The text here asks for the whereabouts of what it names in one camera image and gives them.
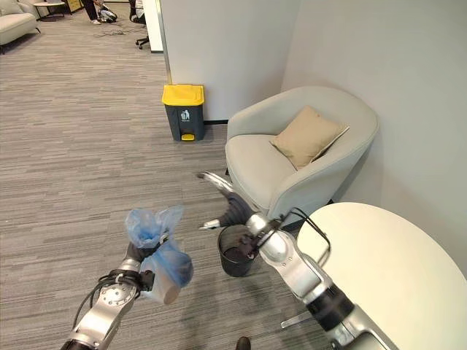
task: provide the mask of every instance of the person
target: person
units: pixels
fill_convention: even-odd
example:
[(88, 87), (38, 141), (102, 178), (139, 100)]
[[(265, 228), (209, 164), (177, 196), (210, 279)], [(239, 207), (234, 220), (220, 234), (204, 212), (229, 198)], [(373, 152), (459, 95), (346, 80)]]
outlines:
[(81, 2), (86, 9), (90, 22), (92, 24), (101, 24), (97, 16), (96, 8), (94, 7), (94, 1), (93, 0), (81, 0)]

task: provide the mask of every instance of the white wall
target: white wall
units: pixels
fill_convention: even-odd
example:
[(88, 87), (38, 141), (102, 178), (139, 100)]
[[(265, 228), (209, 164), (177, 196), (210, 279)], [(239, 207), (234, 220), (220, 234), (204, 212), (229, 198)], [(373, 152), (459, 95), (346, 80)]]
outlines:
[(174, 83), (205, 87), (205, 120), (280, 92), (300, 0), (162, 0)]
[(143, 7), (151, 51), (162, 51), (162, 37), (155, 0), (143, 0)]
[(406, 217), (467, 276), (467, 1), (303, 0), (282, 89), (310, 84), (381, 120), (341, 199)]

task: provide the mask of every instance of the black wastebasket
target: black wastebasket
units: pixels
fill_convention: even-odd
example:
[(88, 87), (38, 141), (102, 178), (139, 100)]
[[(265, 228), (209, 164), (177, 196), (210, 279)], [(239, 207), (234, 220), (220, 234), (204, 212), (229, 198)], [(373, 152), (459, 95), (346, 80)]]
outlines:
[(217, 239), (220, 263), (228, 275), (232, 277), (245, 276), (253, 264), (254, 257), (246, 257), (239, 249), (240, 238), (248, 234), (243, 225), (224, 228)]
[(174, 140), (203, 139), (204, 89), (201, 85), (164, 85), (162, 103), (166, 106)]

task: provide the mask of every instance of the person's leg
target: person's leg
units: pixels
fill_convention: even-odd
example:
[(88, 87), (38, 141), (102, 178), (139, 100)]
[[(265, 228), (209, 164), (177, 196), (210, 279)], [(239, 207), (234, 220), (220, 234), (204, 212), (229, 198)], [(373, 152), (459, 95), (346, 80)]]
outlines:
[(97, 12), (96, 12), (96, 8), (94, 7), (93, 0), (81, 0), (81, 2), (85, 6), (89, 19), (97, 20)]

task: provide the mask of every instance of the table top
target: table top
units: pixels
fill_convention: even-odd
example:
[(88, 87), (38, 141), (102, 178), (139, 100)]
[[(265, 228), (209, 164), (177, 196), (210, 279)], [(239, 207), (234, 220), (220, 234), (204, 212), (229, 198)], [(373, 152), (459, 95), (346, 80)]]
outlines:
[[(467, 281), (429, 235), (362, 203), (331, 204), (310, 217), (332, 244), (324, 270), (400, 350), (467, 349)], [(327, 245), (304, 224), (298, 247), (317, 260)]]
[(64, 2), (36, 2), (34, 3), (33, 5), (34, 6), (37, 6), (37, 7), (48, 7), (48, 6), (61, 6), (61, 5), (64, 5), (65, 3)]

